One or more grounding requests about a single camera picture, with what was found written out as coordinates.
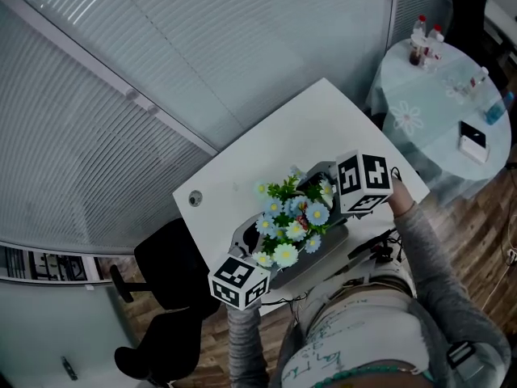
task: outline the hand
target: hand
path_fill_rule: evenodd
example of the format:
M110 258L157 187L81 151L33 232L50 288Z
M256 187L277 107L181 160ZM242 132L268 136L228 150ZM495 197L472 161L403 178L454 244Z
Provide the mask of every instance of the hand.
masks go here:
M401 215L406 214L411 210L414 200L401 180L392 177L392 181L393 194L390 198L388 198L388 204L393 211L393 215L395 217L400 217Z

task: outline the smartphone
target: smartphone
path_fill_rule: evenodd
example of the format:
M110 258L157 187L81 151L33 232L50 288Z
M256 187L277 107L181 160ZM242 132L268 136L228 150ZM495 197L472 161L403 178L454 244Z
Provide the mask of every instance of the smartphone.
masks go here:
M467 137L480 147L486 148L486 135L464 121L460 122L460 137Z

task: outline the flower bouquet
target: flower bouquet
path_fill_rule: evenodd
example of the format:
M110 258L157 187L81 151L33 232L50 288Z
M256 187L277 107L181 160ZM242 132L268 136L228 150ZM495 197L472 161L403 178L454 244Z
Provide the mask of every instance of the flower bouquet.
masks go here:
M327 179L306 183L298 188L306 174L291 167L282 185L255 184L255 193L264 201L264 213L255 223L263 236L262 249L252 258L265 268L288 268L298 260L301 251L314 253L322 244L333 205L332 186Z

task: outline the black office chair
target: black office chair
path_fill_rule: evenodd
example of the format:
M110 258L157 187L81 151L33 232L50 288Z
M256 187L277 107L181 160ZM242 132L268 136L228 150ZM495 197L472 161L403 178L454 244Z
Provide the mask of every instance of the black office chair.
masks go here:
M115 363L129 377L167 387L191 374L200 358L201 318L193 310L156 316L137 349L118 348Z
M508 85L508 78L496 56L481 45L485 32L485 6L486 0L452 0L454 14L445 41L486 67L492 82L502 91Z
M110 268L120 296L133 301L131 292L151 291L166 310L156 316L137 349L118 348L119 370L135 379L161 386L189 375L200 358L201 324L221 303L212 297L208 267L183 219L163 226L135 249L145 283L126 283L119 269Z

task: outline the bottle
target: bottle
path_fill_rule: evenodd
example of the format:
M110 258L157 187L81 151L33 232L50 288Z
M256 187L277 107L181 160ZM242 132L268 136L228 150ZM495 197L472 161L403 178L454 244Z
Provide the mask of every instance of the bottle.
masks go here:
M423 69L433 73L438 69L439 61L442 60L443 53L443 41L444 37L441 33L438 33L436 39L428 41L429 50L427 51L427 57L423 62Z
M439 24L435 24L433 30L429 32L427 35L427 41L429 42L429 49L426 50L426 56L430 56L429 52L431 51L431 46L436 40L436 37L442 33L442 27Z
M464 88L464 93L466 95L469 95L472 99L475 98L480 86L486 80L487 76L488 69L483 66L476 74L474 74L469 79L469 81L467 82L467 86Z
M420 15L413 26L413 34L425 36L426 35L426 16Z
M442 33L442 27L439 24L435 24L433 30L429 32L427 39L436 39L437 35Z
M492 107L485 112L485 120L488 125L493 125L497 122L497 120L504 115L505 111L510 110L511 103L514 101L514 94L512 92L508 92L504 98L502 98L502 103L504 104L504 108L501 106L499 102L494 103Z

